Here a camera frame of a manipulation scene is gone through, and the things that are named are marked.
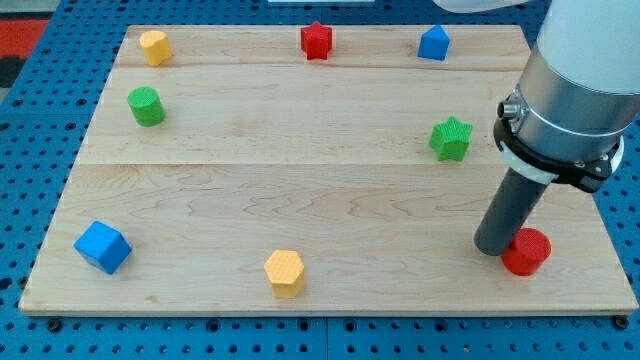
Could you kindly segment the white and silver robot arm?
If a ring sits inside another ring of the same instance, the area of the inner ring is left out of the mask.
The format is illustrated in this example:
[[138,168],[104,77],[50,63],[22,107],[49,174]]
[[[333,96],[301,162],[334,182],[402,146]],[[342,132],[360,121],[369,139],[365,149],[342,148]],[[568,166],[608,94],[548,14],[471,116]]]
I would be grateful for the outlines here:
[[553,0],[494,137],[502,188],[593,193],[622,159],[639,113],[639,0]]

